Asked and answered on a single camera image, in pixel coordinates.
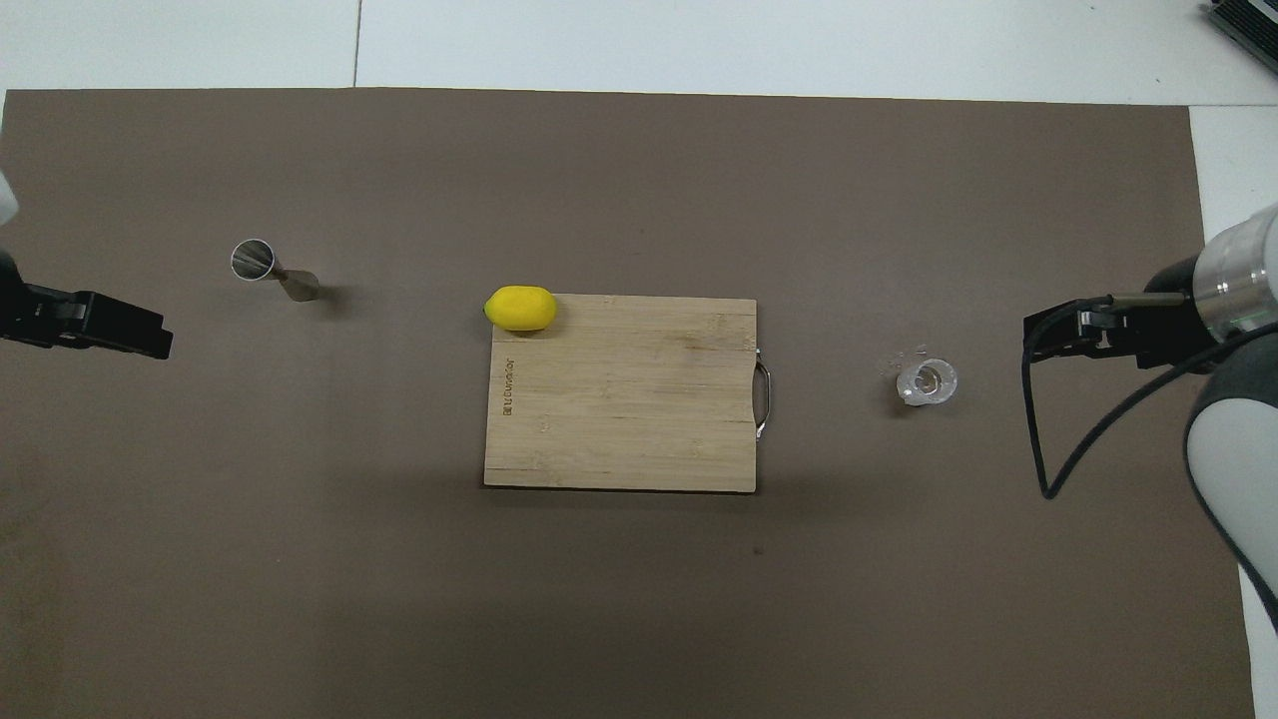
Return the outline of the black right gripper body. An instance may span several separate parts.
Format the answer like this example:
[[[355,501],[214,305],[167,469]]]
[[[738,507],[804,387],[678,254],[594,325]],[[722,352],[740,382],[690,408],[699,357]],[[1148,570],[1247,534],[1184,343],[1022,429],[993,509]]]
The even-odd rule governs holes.
[[[1154,275],[1145,292],[1181,292],[1185,301],[1178,307],[1131,307],[1123,312],[1123,327],[1111,332],[1111,346],[1134,356],[1143,369],[1180,364],[1215,347],[1194,301],[1196,264],[1196,258],[1186,258]]]

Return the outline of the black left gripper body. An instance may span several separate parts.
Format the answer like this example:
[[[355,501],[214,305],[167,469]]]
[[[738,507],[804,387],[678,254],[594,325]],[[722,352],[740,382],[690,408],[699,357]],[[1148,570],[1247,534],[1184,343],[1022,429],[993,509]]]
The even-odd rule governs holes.
[[[73,300],[72,292],[23,282],[15,261],[1,252],[1,336],[35,347],[69,347],[58,313]]]

